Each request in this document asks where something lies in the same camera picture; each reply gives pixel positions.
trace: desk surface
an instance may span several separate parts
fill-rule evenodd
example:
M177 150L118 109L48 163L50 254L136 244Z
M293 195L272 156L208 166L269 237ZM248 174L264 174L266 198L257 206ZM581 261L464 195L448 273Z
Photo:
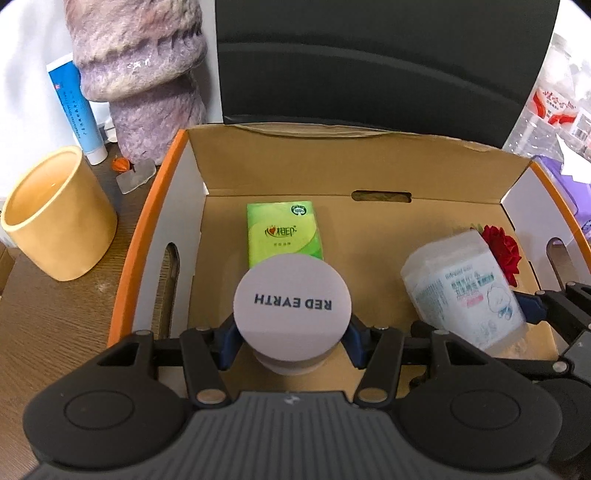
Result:
M106 345L125 255L151 181L122 195L111 170L118 155L93 171L117 210L119 224L98 265L58 282L20 255L0 301L0 478L17 479L36 465L22 431L22 412L35 393Z

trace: small orange ornament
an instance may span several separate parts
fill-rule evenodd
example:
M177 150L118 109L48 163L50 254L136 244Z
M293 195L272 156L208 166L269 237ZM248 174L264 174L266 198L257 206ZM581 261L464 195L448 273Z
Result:
M127 160L127 158L118 157L111 162L111 169L115 170L118 173L125 173L126 171L131 169L131 164L129 163L129 160Z

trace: tissue pack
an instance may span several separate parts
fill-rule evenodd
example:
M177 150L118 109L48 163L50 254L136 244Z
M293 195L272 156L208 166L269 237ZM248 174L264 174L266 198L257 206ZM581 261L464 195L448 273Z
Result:
M279 254L323 259L312 202L249 203L246 215L250 267Z

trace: white tube cap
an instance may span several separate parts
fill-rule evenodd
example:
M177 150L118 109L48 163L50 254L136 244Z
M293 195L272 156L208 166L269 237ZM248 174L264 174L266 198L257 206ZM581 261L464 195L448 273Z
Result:
M101 145L99 148L93 150L92 152L85 153L86 158L88 158L88 162L90 165L98 165L102 162L105 158L107 158L107 149L104 145Z
M309 255L276 255L255 265L234 295L238 330L261 363L283 375L322 364L350 317L345 281Z

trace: screw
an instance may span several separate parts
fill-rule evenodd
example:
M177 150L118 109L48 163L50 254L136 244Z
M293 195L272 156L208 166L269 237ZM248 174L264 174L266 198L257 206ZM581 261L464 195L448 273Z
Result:
M552 370L554 370L558 374L563 374L568 369L569 365L566 362L563 362L562 360L554 362L554 365L552 365Z
M381 388L368 387L359 391L357 394L361 401L365 403L382 403L388 398L388 394Z
M226 400L226 394L217 388L206 388L197 394L197 401L204 405L217 405Z

